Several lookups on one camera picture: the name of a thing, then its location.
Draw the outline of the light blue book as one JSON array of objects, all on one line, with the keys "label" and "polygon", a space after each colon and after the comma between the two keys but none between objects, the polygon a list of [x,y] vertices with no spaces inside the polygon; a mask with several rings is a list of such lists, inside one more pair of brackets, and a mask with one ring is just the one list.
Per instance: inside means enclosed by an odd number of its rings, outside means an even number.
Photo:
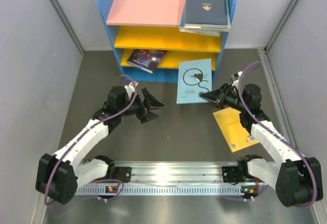
[{"label": "light blue book", "polygon": [[201,93],[212,90],[212,60],[200,59],[179,63],[177,104],[207,103]]}]

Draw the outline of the yellow book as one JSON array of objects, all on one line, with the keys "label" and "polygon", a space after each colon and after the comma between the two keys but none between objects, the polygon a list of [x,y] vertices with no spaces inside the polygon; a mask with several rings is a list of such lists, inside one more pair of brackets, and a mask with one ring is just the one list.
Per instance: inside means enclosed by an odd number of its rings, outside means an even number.
[{"label": "yellow book", "polygon": [[259,143],[240,123],[240,111],[225,108],[213,113],[231,152],[236,152]]}]

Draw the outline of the purple Robinson Crusoe book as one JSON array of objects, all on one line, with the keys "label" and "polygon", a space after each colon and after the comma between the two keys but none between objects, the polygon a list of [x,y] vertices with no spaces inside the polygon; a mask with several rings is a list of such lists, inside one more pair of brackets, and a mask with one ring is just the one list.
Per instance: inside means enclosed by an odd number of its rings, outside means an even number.
[{"label": "purple Robinson Crusoe book", "polygon": [[166,53],[166,50],[136,49],[128,57],[127,63],[152,74]]}]

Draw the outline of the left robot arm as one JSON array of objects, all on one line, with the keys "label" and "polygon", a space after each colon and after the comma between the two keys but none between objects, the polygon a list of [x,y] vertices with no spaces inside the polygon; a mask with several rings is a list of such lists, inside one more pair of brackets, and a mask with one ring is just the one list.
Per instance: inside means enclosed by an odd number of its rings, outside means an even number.
[{"label": "left robot arm", "polygon": [[87,125],[64,147],[53,154],[44,154],[38,163],[36,191],[49,198],[67,204],[77,190],[102,179],[109,182],[115,177],[115,165],[105,156],[97,156],[83,164],[85,156],[120,124],[122,117],[135,115],[141,123],[157,119],[156,109],[166,105],[158,101],[146,88],[141,89],[144,99],[136,92],[133,83],[114,86],[103,106],[95,112]]}]

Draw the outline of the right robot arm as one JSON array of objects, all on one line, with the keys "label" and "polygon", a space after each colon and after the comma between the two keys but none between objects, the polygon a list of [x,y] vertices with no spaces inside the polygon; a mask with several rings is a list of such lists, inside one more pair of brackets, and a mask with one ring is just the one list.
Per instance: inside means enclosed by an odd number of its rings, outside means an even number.
[{"label": "right robot arm", "polygon": [[321,164],[307,158],[275,129],[261,108],[261,89],[255,84],[245,85],[241,94],[231,84],[200,93],[210,105],[230,107],[240,112],[243,128],[257,140],[273,158],[274,164],[257,155],[247,155],[238,161],[238,174],[244,181],[258,178],[275,190],[285,207],[310,207],[323,199]]}]

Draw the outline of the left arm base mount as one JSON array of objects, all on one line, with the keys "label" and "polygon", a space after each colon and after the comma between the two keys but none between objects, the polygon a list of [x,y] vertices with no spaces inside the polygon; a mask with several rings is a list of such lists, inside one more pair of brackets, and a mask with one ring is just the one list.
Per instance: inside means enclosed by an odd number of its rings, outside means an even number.
[{"label": "left arm base mount", "polygon": [[116,179],[128,183],[131,180],[131,170],[131,167],[109,166],[103,179]]}]

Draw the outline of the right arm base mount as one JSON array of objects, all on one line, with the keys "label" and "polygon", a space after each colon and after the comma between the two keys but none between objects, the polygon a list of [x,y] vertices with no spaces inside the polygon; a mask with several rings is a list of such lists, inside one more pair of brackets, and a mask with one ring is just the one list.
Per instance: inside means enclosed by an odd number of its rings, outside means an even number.
[{"label": "right arm base mount", "polygon": [[256,180],[248,172],[239,166],[223,166],[222,177],[224,183],[237,185],[238,183],[255,183]]}]

